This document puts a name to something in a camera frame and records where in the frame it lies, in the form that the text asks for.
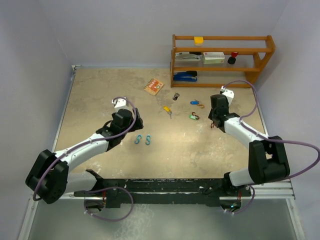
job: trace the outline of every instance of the yellow sticky note pad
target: yellow sticky note pad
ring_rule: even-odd
[[[194,37],[194,45],[202,46],[203,43],[204,43],[204,38],[202,36],[195,36]]]

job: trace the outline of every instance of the wooden table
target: wooden table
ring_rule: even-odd
[[[164,82],[153,96],[143,87],[151,79]],[[231,88],[235,97],[230,112],[244,115],[255,105],[249,88]],[[180,94],[177,101],[172,97]],[[248,166],[248,150],[232,136],[211,129],[208,119],[210,96],[219,88],[170,88],[168,68],[80,68],[76,72],[58,137],[56,151],[91,136],[111,120],[111,100],[125,96],[138,108],[144,128],[128,133],[111,151],[97,155],[73,172],[92,169],[104,178],[221,178],[223,174]],[[191,105],[197,99],[205,108]],[[163,106],[172,110],[170,119]],[[199,120],[189,119],[196,112]],[[245,120],[264,132],[256,111]],[[138,134],[143,136],[134,144]],[[151,144],[146,145],[146,136]]]

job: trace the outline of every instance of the white wall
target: white wall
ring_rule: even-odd
[[[51,148],[71,63],[37,0],[0,1],[0,239],[18,237],[31,190],[25,179]]]
[[[276,51],[257,83],[271,135],[320,146],[320,2],[291,0],[272,37]],[[311,148],[286,145],[291,173],[317,157]],[[309,240],[320,236],[320,165],[292,179],[296,203]]]
[[[289,0],[39,0],[72,64],[169,66],[172,34],[268,35]]]

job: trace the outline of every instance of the robotic arm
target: robotic arm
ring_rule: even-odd
[[[125,99],[120,98],[112,103],[116,111],[112,114],[112,120],[106,122],[103,127],[98,129],[92,136],[64,150],[56,152],[51,152],[48,149],[44,150],[37,157],[25,180],[26,185],[33,191],[35,191],[40,178],[48,167],[57,157],[65,154],[63,161],[59,160],[40,183],[37,194],[47,204],[54,203],[64,193],[91,190],[95,185],[97,180],[91,173],[70,173],[70,171],[88,159],[111,150],[125,137],[125,134],[123,134],[111,140],[104,139],[122,133],[128,129],[134,120],[131,111],[128,110],[128,102]],[[135,108],[135,112],[136,121],[129,132],[134,132],[144,127],[143,120],[140,118],[137,108]]]
[[[208,118],[214,126],[224,133],[235,137],[249,149],[248,167],[224,174],[226,188],[239,187],[249,184],[263,184],[282,180],[289,176],[290,168],[283,143],[269,142],[241,125],[240,116],[229,113],[229,106],[234,98],[233,91],[221,88],[220,94],[212,95],[211,111]],[[268,136],[243,122],[254,132],[268,139],[281,140],[279,136]]]

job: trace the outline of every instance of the yellow handle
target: yellow handle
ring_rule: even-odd
[[[164,106],[163,109],[166,110],[168,113],[171,112],[170,108],[167,106]]]

